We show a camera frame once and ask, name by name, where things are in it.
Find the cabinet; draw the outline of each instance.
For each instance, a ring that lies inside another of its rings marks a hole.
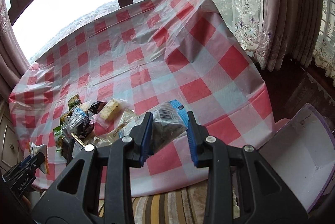
[[[8,171],[11,167],[23,160],[17,136],[11,122],[7,102],[0,102],[0,168],[1,172]]]

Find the red and white checkered tablecloth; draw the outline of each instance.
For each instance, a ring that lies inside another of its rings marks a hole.
[[[211,0],[127,6],[77,29],[31,65],[9,107],[25,156],[28,141],[48,146],[50,175],[38,170],[37,187],[48,188],[65,168],[52,129],[75,94],[82,102],[125,99],[137,114],[177,99],[211,135],[239,147],[261,146],[274,126],[265,83]],[[132,196],[206,178],[207,169],[193,166],[184,136],[131,170]]]

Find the plastic tablecloth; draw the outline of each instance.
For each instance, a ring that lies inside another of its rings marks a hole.
[[[260,147],[274,127],[265,83],[211,0],[127,6],[77,29],[31,65],[9,107],[25,156],[28,141],[48,146],[50,174],[38,170],[37,187],[48,188],[65,168],[52,129],[75,94],[82,102],[125,99],[137,114],[177,99],[211,135],[238,147]],[[130,176],[134,197],[202,181],[208,170],[194,167],[184,136]]]

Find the barcode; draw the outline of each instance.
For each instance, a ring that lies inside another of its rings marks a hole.
[[[159,110],[160,113],[160,118],[163,119],[167,119],[167,120],[173,120],[174,116],[170,111],[167,110]]]

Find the checkered tablecloth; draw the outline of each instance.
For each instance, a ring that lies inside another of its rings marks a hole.
[[[48,146],[50,175],[38,170],[37,187],[48,188],[65,168],[52,129],[75,94],[82,102],[125,99],[137,114],[177,99],[210,134],[239,147],[264,144],[274,126],[265,83],[211,0],[127,6],[77,29],[31,65],[9,106],[25,155],[28,141]],[[132,195],[177,189],[207,174],[193,166],[181,137],[131,170]]]

